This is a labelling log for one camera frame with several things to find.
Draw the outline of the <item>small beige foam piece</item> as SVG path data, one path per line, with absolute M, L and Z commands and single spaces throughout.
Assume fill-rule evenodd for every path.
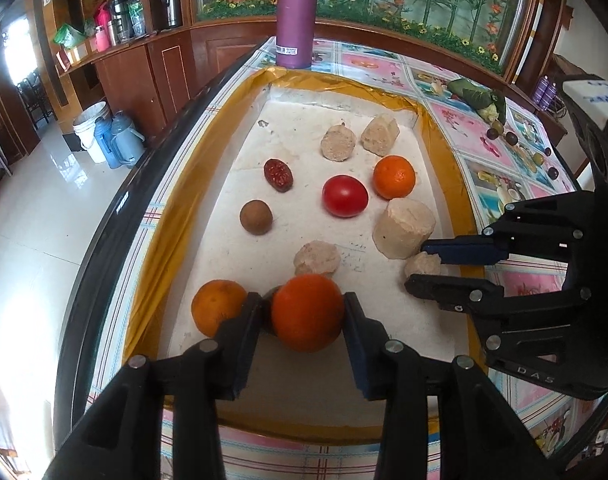
M 413 274 L 441 275 L 441 257 L 427 252 L 418 252 L 410 257 L 404 266 L 405 278 Z

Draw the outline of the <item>green olive right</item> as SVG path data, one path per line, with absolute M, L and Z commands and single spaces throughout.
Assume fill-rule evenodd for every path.
M 532 161 L 535 162 L 537 166 L 541 166 L 544 162 L 543 156 L 539 153 L 535 153 L 532 155 Z

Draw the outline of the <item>purple thermos bottle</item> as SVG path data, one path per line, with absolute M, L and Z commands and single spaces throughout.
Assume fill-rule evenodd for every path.
M 276 63 L 291 70 L 311 66 L 318 0 L 278 0 Z

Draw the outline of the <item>orange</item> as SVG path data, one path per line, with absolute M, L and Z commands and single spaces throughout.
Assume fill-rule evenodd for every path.
M 340 335 L 344 298 L 331 278 L 302 274 L 278 289 L 270 312 L 279 341 L 293 351 L 313 353 L 327 348 Z

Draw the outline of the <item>blue kettle jug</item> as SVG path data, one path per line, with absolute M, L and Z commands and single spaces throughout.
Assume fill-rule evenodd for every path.
M 144 154 L 144 136 L 136 129 L 133 119 L 122 110 L 112 119 L 111 148 L 118 161 L 129 168 L 136 166 Z

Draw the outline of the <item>red tomato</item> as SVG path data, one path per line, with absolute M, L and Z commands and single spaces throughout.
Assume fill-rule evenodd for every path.
M 330 178 L 322 188 L 322 205 L 337 218 L 353 218 L 361 214 L 369 204 L 366 187 L 356 178 L 338 174 Z

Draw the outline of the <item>white plastic bucket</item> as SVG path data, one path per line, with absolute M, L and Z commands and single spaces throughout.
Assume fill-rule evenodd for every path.
M 73 122 L 74 132 L 80 140 L 80 145 L 96 164 L 106 161 L 99 143 L 95 140 L 96 121 L 98 118 L 109 118 L 110 115 L 108 103 L 99 101 L 83 110 Z

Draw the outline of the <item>purple bottles on shelf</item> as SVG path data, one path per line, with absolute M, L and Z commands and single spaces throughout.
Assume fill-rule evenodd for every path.
M 539 78 L 534 93 L 532 94 L 532 102 L 538 105 L 542 110 L 549 110 L 556 96 L 556 83 L 548 75 L 543 75 Z

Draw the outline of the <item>black thermos flask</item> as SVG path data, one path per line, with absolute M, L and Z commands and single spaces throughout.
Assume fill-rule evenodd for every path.
M 111 21 L 114 24 L 115 35 L 120 44 L 133 37 L 133 24 L 129 15 L 130 0 L 109 0 Z

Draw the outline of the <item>small orange tangerine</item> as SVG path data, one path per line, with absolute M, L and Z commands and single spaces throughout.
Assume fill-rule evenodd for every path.
M 408 196 L 415 188 L 415 168 L 404 157 L 387 155 L 374 167 L 372 184 L 384 200 Z

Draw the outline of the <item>large orange mandarin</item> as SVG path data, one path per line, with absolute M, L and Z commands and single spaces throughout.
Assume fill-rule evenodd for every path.
M 213 338 L 221 323 L 241 313 L 246 296 L 246 290 L 234 281 L 213 280 L 202 285 L 191 302 L 193 322 L 199 332 Z

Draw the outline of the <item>brown kiwi fruit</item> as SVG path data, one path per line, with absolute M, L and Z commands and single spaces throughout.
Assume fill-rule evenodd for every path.
M 272 228 L 272 212 L 262 200 L 250 200 L 240 210 L 240 223 L 246 232 L 264 235 Z

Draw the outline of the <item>wooden side cabinet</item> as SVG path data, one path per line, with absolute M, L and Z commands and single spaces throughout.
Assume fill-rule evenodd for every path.
M 68 76 L 76 89 L 88 84 L 85 106 L 106 99 L 156 145 L 203 88 L 275 32 L 270 16 L 200 22 L 91 55 Z

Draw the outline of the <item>cauliflower with green leaves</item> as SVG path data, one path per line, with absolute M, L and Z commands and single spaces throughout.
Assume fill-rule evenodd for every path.
M 474 84 L 466 78 L 449 81 L 447 89 L 468 104 L 488 125 L 495 122 L 505 124 L 506 102 L 500 91 Z

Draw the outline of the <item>blue water jug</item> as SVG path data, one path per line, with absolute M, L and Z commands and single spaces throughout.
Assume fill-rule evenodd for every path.
M 114 148 L 112 148 L 112 122 L 108 118 L 98 117 L 95 121 L 94 139 L 98 143 L 101 152 L 106 159 L 106 163 L 111 169 L 122 166 Z

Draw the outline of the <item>yellow white foam tray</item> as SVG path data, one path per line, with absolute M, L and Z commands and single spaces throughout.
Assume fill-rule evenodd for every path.
M 334 244 L 341 263 L 333 278 L 354 292 L 369 318 L 424 356 L 450 360 L 478 356 L 471 322 L 438 310 L 404 290 L 404 261 L 381 254 L 372 232 L 386 203 L 371 194 L 358 216 L 340 219 L 322 205 L 325 181 L 347 174 L 372 182 L 374 154 L 355 148 L 345 162 L 320 151 L 328 128 L 361 132 L 381 114 L 392 115 L 400 133 L 395 154 L 417 175 L 412 198 L 429 207 L 438 237 L 477 230 L 468 190 L 448 143 L 420 117 L 423 106 L 407 96 L 340 76 L 280 67 L 257 70 L 231 93 L 205 129 L 167 200 L 159 229 L 144 257 L 126 333 L 126 356 L 178 356 L 200 341 L 191 302 L 202 285 L 229 280 L 249 292 L 268 292 L 293 278 L 295 254 L 307 243 Z M 293 174 L 279 193 L 264 177 L 264 163 L 280 159 Z M 246 232 L 240 210 L 265 202 L 273 217 L 264 235 Z

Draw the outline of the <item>large dark plum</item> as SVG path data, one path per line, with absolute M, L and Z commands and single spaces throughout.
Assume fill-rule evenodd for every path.
M 280 286 L 276 286 L 261 297 L 261 329 L 272 336 L 276 335 L 275 328 L 273 327 L 272 323 L 272 305 L 273 300 L 280 289 Z

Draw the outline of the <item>dark plum centre back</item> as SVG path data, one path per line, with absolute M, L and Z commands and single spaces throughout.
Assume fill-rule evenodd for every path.
M 512 131 L 506 132 L 504 134 L 504 138 L 505 138 L 505 142 L 508 143 L 511 146 L 515 146 L 518 143 L 518 137 Z

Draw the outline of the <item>green packet on cabinet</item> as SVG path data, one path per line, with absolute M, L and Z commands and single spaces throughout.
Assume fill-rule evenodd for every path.
M 70 24 L 62 24 L 54 34 L 52 42 L 63 49 L 73 49 L 83 44 L 86 36 Z

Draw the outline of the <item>beige foam chunk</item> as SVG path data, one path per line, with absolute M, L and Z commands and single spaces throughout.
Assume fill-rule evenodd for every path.
M 344 125 L 328 128 L 320 142 L 320 151 L 331 162 L 345 162 L 351 158 L 356 145 L 356 136 Z
M 393 148 L 399 133 L 399 126 L 392 115 L 377 115 L 361 133 L 360 143 L 368 152 L 384 157 Z
M 313 240 L 305 244 L 293 259 L 294 273 L 332 276 L 339 268 L 341 255 L 334 244 Z

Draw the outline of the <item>patterned plastic tablecloth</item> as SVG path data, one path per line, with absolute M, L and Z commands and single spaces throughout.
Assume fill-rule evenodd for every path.
M 471 208 L 480 226 L 487 226 L 499 216 L 506 198 L 544 197 L 574 189 L 574 182 L 566 171 L 562 171 L 551 186 L 546 186 L 527 180 L 523 170 L 512 170 L 504 162 L 492 162 L 487 156 L 475 156 L 464 151 L 462 143 L 455 138 L 455 132 L 472 115 L 461 112 L 452 122 L 447 122 L 443 116 L 447 107 L 438 104 L 434 98 L 421 96 L 419 73 L 422 68 L 419 61 L 379 50 L 370 51 L 368 56 L 374 61 L 393 61 L 407 70 L 409 80 L 400 93 L 423 106 L 420 117 L 433 120 L 438 130 L 437 139 L 448 143 L 453 160 L 460 166 Z M 167 200 L 205 129 L 243 80 L 274 62 L 275 43 L 267 40 L 244 63 L 234 65 L 223 90 L 217 92 L 214 105 L 199 110 L 197 104 L 191 102 L 180 115 L 182 127 L 169 129 L 165 140 L 161 141 L 162 148 L 174 145 L 176 151 L 149 203 L 142 209 L 121 272 L 113 278 L 113 297 L 106 304 L 103 326 L 96 333 L 96 362 L 89 368 L 91 377 L 87 391 L 77 394 L 77 400 L 87 405 L 94 403 L 122 364 L 129 316 L 135 303 L 144 257 L 159 229 Z M 564 396 L 500 372 L 490 372 L 489 377 L 548 457 L 569 450 L 570 442 L 588 427 L 591 416 L 601 411 L 599 401 Z M 370 479 L 374 475 L 378 448 L 375 443 L 299 443 L 291 437 L 269 436 L 265 430 L 235 429 L 231 425 L 223 427 L 225 466 L 234 479 Z

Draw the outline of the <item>red jujube date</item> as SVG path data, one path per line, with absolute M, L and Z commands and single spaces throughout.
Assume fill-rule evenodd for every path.
M 280 159 L 271 158 L 264 163 L 264 177 L 279 193 L 290 191 L 293 186 L 293 174 L 289 166 Z

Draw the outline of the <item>large beige foam cylinder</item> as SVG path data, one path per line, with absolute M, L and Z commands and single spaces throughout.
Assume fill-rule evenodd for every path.
M 386 258 L 407 259 L 420 251 L 435 226 L 429 207 L 411 198 L 393 198 L 375 223 L 372 240 Z

